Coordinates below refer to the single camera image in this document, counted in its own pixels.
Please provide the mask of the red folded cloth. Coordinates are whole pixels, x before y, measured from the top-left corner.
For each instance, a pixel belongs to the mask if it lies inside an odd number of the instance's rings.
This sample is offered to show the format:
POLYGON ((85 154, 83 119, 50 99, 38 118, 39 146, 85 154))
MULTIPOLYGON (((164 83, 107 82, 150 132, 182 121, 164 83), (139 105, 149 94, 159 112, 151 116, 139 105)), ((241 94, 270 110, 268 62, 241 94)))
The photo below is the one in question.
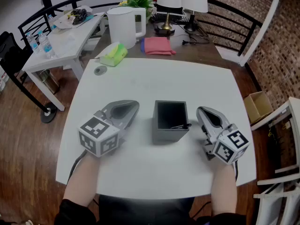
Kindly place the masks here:
POLYGON ((171 43, 166 37, 146 37, 144 50, 147 55, 175 55, 171 43))

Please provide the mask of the green tissue pack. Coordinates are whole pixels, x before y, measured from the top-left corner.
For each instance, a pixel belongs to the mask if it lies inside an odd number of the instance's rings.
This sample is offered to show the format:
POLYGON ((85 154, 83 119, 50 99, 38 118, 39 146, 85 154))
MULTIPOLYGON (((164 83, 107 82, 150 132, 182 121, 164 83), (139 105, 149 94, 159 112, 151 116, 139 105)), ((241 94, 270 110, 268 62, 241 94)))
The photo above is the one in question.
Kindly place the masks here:
POLYGON ((99 61, 101 64, 115 67, 128 54, 127 48, 119 42, 115 42, 107 46, 100 54, 99 61))

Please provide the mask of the person's left forearm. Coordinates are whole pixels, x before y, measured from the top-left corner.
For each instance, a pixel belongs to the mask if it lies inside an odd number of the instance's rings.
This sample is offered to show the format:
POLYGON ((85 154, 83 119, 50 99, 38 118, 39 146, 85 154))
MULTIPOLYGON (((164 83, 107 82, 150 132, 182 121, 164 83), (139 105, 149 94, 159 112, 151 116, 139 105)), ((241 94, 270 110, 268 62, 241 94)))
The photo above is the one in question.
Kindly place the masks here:
POLYGON ((66 186, 63 198, 87 207, 97 191, 100 158, 90 153, 76 166, 66 186))

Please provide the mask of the black base table lamp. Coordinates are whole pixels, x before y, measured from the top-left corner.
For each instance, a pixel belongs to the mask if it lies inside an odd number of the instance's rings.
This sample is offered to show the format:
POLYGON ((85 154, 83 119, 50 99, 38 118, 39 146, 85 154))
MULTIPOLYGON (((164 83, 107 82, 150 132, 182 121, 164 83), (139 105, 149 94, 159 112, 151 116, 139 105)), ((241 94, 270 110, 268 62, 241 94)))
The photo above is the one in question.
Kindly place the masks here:
POLYGON ((208 12, 208 0, 182 0, 182 7, 190 10, 191 15, 188 23, 184 26, 187 31, 195 31, 196 26, 194 25, 195 12, 207 13, 208 12))

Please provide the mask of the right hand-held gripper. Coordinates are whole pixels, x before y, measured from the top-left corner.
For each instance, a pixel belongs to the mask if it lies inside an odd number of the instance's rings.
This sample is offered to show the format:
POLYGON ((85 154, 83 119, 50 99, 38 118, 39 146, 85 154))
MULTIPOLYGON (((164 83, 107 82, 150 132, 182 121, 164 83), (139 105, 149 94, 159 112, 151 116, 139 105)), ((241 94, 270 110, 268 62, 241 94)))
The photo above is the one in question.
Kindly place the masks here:
POLYGON ((221 112, 200 106, 196 110, 196 116, 207 136, 203 150, 208 160, 217 157, 226 164, 232 164, 244 154, 249 140, 221 112))

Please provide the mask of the green potted plant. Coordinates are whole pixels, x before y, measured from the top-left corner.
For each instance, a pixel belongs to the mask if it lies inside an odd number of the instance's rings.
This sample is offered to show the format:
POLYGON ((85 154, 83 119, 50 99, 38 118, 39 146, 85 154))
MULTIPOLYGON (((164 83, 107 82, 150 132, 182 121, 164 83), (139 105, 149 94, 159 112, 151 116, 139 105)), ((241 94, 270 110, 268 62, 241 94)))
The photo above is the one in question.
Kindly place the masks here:
POLYGON ((146 19, 149 20, 157 13, 154 6, 154 0, 123 0, 118 4, 119 7, 144 8, 146 10, 146 19))

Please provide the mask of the white wooden frame furniture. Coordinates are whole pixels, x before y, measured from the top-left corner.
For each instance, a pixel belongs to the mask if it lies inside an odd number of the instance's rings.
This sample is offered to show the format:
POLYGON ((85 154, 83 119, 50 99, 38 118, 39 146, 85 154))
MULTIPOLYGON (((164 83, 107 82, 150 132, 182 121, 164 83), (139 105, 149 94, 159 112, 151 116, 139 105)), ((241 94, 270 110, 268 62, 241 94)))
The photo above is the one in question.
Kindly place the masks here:
POLYGON ((275 178, 258 180, 257 185, 269 188, 253 197, 259 200, 255 225, 300 225, 300 99, 290 97, 278 109, 251 127, 255 131, 276 125, 292 131, 296 162, 275 170, 275 178))

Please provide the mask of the white side table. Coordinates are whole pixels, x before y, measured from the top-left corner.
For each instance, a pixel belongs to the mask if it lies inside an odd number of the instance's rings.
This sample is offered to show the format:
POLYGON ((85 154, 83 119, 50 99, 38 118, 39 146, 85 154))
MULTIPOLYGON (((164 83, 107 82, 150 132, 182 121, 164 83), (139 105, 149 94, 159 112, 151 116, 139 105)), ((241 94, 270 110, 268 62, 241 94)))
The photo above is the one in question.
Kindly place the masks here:
POLYGON ((55 56, 49 59, 43 51, 40 51, 37 54, 33 53, 23 67, 23 71, 27 73, 42 93, 60 111, 64 111, 64 105, 44 85, 36 72, 69 65, 76 78, 80 80, 83 75, 83 67, 79 62, 79 56, 84 45, 96 27, 100 24, 103 15, 104 12, 97 13, 94 18, 75 29, 69 29, 65 32, 61 31, 59 33, 51 32, 49 34, 49 40, 55 51, 55 56))

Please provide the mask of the black stand with round base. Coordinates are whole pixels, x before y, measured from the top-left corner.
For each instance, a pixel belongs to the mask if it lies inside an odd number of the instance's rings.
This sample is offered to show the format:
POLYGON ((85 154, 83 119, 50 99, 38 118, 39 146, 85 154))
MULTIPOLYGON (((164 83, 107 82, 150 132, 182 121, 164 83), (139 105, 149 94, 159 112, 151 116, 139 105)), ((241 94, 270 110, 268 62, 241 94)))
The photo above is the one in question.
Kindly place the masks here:
POLYGON ((23 49, 17 44, 14 35, 7 31, 0 34, 0 67, 12 80, 12 82, 26 95, 35 105, 41 109, 40 117, 43 123, 50 123, 57 113, 57 107, 53 103, 42 105, 17 79, 18 73, 23 69, 26 61, 33 51, 29 47, 23 49))

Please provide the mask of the black metal railing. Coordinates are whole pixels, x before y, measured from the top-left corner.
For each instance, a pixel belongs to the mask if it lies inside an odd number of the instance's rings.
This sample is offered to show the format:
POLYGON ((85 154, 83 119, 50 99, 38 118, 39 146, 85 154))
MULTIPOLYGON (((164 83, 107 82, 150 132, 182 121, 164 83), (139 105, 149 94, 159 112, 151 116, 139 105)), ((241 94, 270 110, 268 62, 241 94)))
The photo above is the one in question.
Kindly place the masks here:
MULTIPOLYGON (((22 35, 22 39, 24 40, 25 39, 25 33, 27 32, 30 32, 30 31, 33 31, 33 33, 37 32, 37 30, 39 28, 41 28, 44 24, 46 24, 46 28, 44 29, 45 32, 50 32, 50 25, 49 25, 49 22, 47 21, 47 18, 46 16, 48 14, 51 14, 51 15, 54 15, 55 12, 62 12, 63 10, 61 10, 61 8, 63 6, 66 6, 66 5, 71 5, 72 8, 77 8, 78 5, 77 5, 77 2, 79 1, 82 1, 82 0, 66 0, 66 1, 63 1, 61 3, 58 3, 56 5, 52 5, 52 1, 51 0, 42 0, 43 2, 43 5, 44 7, 41 8, 39 11, 37 11, 35 14, 33 14, 32 16, 30 16, 28 19, 26 19, 24 22, 22 22, 19 26, 18 26, 18 29, 22 35)), ((237 43, 237 44, 240 44, 241 45, 241 48, 240 49, 235 49, 235 48, 232 48, 230 46, 226 46, 226 45, 222 45, 222 44, 218 44, 216 43, 215 45, 216 46, 219 46, 219 47, 222 47, 222 48, 226 48, 228 50, 231 50, 231 51, 235 51, 237 52, 237 56, 241 56, 242 53, 244 52, 248 42, 250 41, 250 38, 252 37, 252 34, 253 32, 255 31, 256 27, 262 27, 262 23, 259 22, 258 20, 256 20, 255 18, 247 15, 246 13, 230 6, 230 5, 227 5, 223 2, 220 2, 220 1, 217 1, 217 0, 208 0, 208 3, 209 4, 212 4, 212 5, 215 5, 217 7, 220 7, 220 8, 223 8, 225 9, 226 11, 230 11, 230 12, 233 12, 241 17, 243 17, 244 19, 247 19, 249 20, 251 23, 252 23, 252 26, 251 27, 248 27, 238 21, 235 21, 233 19, 230 19, 228 17, 225 17, 223 15, 220 15, 220 14, 217 14, 217 13, 213 13, 213 12, 209 12, 210 15, 213 15, 215 17, 219 17, 219 18, 222 18, 222 19, 225 19, 225 20, 228 20, 238 26, 241 26, 245 29, 248 30, 248 34, 243 34, 243 33, 240 33, 236 30, 232 30, 228 27, 225 27, 225 26, 222 26, 220 24, 217 24, 217 23, 213 23, 213 22, 208 22, 208 21, 205 21, 205 20, 199 20, 199 22, 201 23, 204 23, 204 24, 208 24, 208 25, 212 25, 212 26, 215 26, 215 27, 219 27, 219 28, 222 28, 224 30, 227 30, 227 31, 230 31, 232 33, 235 33, 241 37, 244 37, 244 41, 243 42, 240 42, 238 40, 235 40, 235 39, 232 39, 232 38, 229 38, 229 37, 226 37, 226 36, 223 36, 223 35, 220 35, 220 34, 217 34, 217 33, 211 33, 211 32, 208 32, 207 34, 209 35, 213 35, 213 36, 216 36, 216 37, 219 37, 219 38, 223 38, 223 39, 226 39, 226 40, 229 40, 229 41, 232 41, 234 43, 237 43)))

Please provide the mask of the dark grey square pen holder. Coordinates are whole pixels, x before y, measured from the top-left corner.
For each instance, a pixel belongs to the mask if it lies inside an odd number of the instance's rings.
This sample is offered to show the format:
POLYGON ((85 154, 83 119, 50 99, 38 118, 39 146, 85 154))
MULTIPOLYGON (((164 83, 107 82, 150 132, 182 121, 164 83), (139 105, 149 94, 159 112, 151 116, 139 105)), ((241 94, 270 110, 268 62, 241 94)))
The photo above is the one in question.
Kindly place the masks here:
POLYGON ((189 123, 185 101, 157 100, 152 119, 152 140, 155 144, 168 144, 179 141, 188 129, 170 129, 189 123))

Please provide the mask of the cardboard box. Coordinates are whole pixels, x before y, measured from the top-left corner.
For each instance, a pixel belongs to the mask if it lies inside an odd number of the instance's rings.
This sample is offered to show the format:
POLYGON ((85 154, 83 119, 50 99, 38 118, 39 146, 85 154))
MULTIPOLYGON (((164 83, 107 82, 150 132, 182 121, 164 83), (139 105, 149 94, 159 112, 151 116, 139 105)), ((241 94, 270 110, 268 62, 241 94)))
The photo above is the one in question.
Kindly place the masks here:
POLYGON ((271 102, 263 91, 249 94, 243 102, 251 125, 273 112, 271 102))

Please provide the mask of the white slanted post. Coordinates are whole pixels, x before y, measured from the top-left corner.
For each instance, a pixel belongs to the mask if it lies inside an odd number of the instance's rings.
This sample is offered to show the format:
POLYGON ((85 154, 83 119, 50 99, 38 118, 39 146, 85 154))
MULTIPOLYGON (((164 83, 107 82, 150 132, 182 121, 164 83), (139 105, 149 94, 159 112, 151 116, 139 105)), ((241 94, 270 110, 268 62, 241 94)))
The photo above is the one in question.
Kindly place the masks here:
POLYGON ((267 16, 257 34, 257 36, 255 37, 253 43, 251 44, 250 48, 248 49, 248 51, 246 52, 246 54, 240 59, 239 61, 239 65, 240 66, 245 66, 245 64, 247 63, 247 61, 250 59, 250 57, 252 56, 252 54, 254 53, 255 49, 258 47, 260 41, 262 40, 264 34, 266 33, 271 21, 272 21, 272 18, 276 12, 276 9, 278 7, 278 4, 279 4, 279 1, 280 0, 273 0, 272 1, 272 4, 270 6, 270 9, 267 13, 267 16))

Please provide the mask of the metal trash can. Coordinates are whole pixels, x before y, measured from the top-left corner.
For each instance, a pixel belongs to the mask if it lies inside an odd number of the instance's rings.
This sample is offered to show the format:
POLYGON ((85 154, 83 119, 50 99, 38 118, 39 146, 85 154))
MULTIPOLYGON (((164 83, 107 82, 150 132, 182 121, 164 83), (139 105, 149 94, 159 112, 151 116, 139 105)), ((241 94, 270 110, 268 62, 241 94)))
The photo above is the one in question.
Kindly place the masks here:
POLYGON ((38 73, 39 79, 42 83, 51 91, 52 94, 56 94, 60 89, 58 80, 54 77, 50 69, 44 69, 38 73))

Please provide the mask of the white electric kettle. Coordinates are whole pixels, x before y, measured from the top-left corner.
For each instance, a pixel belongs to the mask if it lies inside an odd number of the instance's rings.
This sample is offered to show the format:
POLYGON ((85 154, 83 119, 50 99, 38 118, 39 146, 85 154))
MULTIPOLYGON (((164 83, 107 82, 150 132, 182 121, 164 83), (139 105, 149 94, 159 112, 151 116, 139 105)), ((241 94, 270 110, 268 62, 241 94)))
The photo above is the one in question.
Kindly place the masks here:
POLYGON ((136 39, 146 34, 146 9, 115 7, 107 11, 111 42, 120 42, 127 49, 135 46, 136 39), (141 16, 141 32, 136 32, 135 16, 141 16))

